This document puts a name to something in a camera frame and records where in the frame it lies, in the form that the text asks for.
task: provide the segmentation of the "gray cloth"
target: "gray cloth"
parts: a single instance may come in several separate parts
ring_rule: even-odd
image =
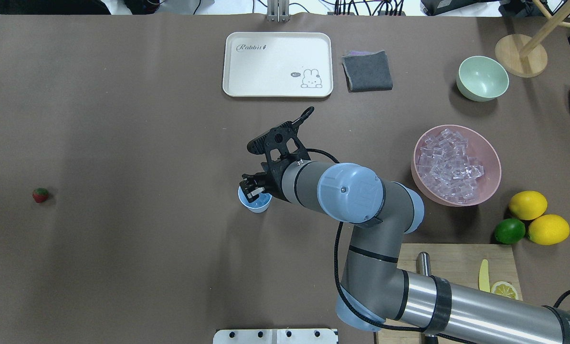
[[[376,53],[349,52],[348,55],[342,57],[342,64],[351,92],[381,91],[393,88],[385,50]]]

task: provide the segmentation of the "wooden cutting board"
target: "wooden cutting board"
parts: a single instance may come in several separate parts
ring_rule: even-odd
[[[508,281],[514,285],[523,298],[514,264],[512,247],[489,244],[403,244],[398,267],[416,272],[416,257],[419,252],[429,253],[432,274],[447,279],[451,283],[478,289],[478,271],[483,259],[488,259],[490,284]],[[405,323],[387,320],[386,324],[409,326]],[[421,335],[403,331],[382,330],[375,335],[377,344],[419,344]],[[455,343],[444,338],[440,344]]]

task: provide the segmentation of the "knife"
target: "knife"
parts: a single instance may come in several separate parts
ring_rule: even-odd
[[[418,257],[416,257],[416,272],[423,276],[431,276],[432,268],[429,265],[429,253],[421,252]],[[438,344],[438,337],[435,335],[425,335],[422,333],[421,335],[422,344]]]
[[[478,273],[478,289],[491,292],[491,287],[488,283],[488,260],[486,259],[483,259],[480,264],[480,272]]]

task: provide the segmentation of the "metal clamp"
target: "metal clamp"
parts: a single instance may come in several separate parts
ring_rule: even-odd
[[[269,22],[289,22],[289,0],[268,0],[267,5],[266,20]]]

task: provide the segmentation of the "strawberry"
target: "strawberry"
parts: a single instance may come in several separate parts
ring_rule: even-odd
[[[37,203],[42,203],[47,201],[49,195],[50,194],[49,192],[47,192],[47,189],[43,189],[42,187],[34,189],[34,191],[32,192],[32,198],[34,198],[34,201]]]

